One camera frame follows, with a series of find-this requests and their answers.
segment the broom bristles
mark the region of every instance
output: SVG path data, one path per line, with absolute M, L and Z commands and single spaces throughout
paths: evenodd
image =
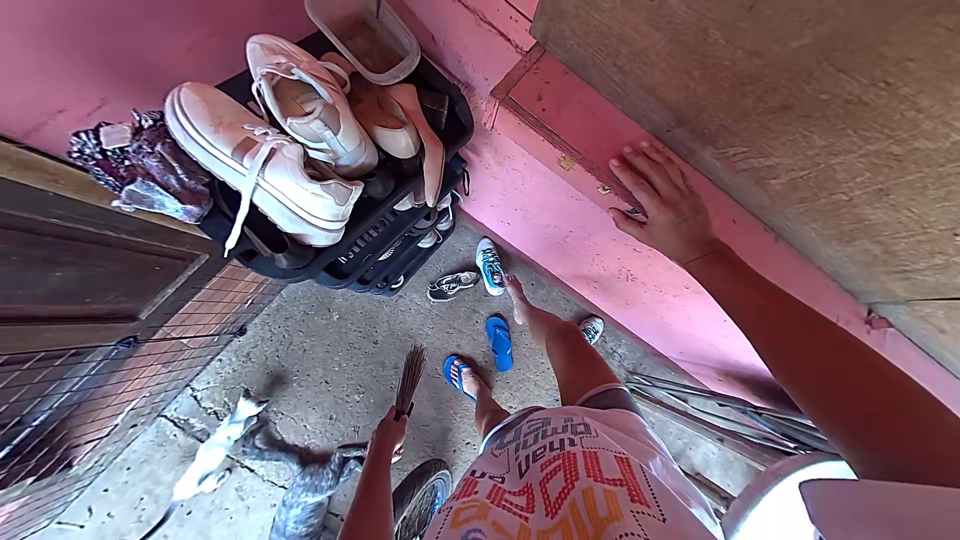
M 396 388 L 396 418 L 410 414 L 413 407 L 414 390 L 423 374 L 423 363 L 426 361 L 426 352 L 423 346 L 416 344 L 410 348 L 407 358 L 403 362 L 403 375 L 400 385 Z

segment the concrete floor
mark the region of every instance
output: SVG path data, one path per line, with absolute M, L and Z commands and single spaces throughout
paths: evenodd
M 312 282 L 288 286 L 198 375 L 164 413 L 58 519 L 42 539 L 138 538 L 159 518 L 173 484 L 208 431 L 232 409 L 242 388 L 271 398 L 267 415 L 291 442 L 330 447 L 366 438 L 392 404 L 402 360 L 414 342 L 428 364 L 417 390 L 403 459 L 395 484 L 429 457 L 442 457 L 455 479 L 474 459 L 478 437 L 471 402 L 448 386 L 440 365 L 450 353 L 493 366 L 484 322 L 511 313 L 507 296 L 482 286 L 446 304 L 431 304 L 427 284 L 473 264 L 480 235 L 465 224 L 394 298 L 335 291 Z M 537 306 L 579 320 L 588 313 L 529 269 L 505 261 Z M 489 377 L 500 403 L 517 409 L 558 405 L 546 354 L 529 332 L 512 327 L 515 368 Z M 655 352 L 614 331 L 597 348 L 617 370 L 669 376 Z M 709 444 L 667 420 L 651 424 L 685 468 L 738 493 L 756 470 L 726 449 Z M 155 536 L 162 538 L 266 538 L 289 471 L 275 464 L 229 460 L 233 474 L 216 492 L 187 502 Z M 341 490 L 331 511 L 346 512 L 353 486 Z

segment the cat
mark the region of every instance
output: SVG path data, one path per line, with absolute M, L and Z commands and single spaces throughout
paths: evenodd
M 140 540 L 147 540 L 153 536 L 163 524 L 170 520 L 177 507 L 187 499 L 191 499 L 200 493 L 210 493 L 223 485 L 230 476 L 230 469 L 221 471 L 219 474 L 217 474 L 217 469 L 227 457 L 233 445 L 256 423 L 256 415 L 263 411 L 269 401 L 255 400 L 250 390 L 244 388 L 243 395 L 237 401 L 237 407 L 200 445 L 193 462 L 190 463 L 190 467 L 174 485 L 173 497 L 170 498 L 170 504 L 163 512 L 160 521 L 148 530 Z
M 289 444 L 262 419 L 247 433 L 240 448 L 243 457 L 287 463 L 295 469 L 290 487 L 276 509 L 270 540 L 322 538 L 330 497 L 363 467 L 367 456 L 366 442 L 349 443 L 332 452 Z

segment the tire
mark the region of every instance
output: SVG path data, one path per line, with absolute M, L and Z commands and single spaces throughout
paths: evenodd
M 449 465 L 446 464 L 446 461 L 438 458 L 427 459 L 407 475 L 394 490 L 394 527 L 395 537 L 398 540 L 408 540 L 398 536 L 400 531 L 397 526 L 403 521 L 407 510 L 412 509 L 412 503 L 420 498 L 421 492 L 431 485 L 438 490 L 442 490 L 440 503 L 445 502 L 453 491 L 453 480 L 450 477 Z M 436 507 L 433 508 L 429 519 L 433 518 L 432 513 L 435 511 Z

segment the blue flip-flop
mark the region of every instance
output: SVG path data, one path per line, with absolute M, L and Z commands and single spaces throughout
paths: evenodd
M 474 401 L 477 401 L 476 398 L 474 398 L 473 396 L 469 395 L 466 391 L 464 391 L 464 370 L 473 369 L 473 368 L 466 365 L 465 363 L 461 363 L 460 365 L 457 366 L 457 380 L 453 380 L 453 377 L 450 376 L 450 368 L 453 367 L 453 362 L 455 362 L 457 358 L 459 358 L 459 356 L 450 355 L 447 357 L 446 361 L 444 362 L 444 380 L 449 382 L 450 386 L 453 386 L 457 390 L 460 390 L 461 394 L 467 396 L 468 398 Z
M 496 360 L 496 371 L 510 371 L 514 367 L 514 344 L 510 341 L 507 321 L 496 315 L 487 319 L 487 339 Z

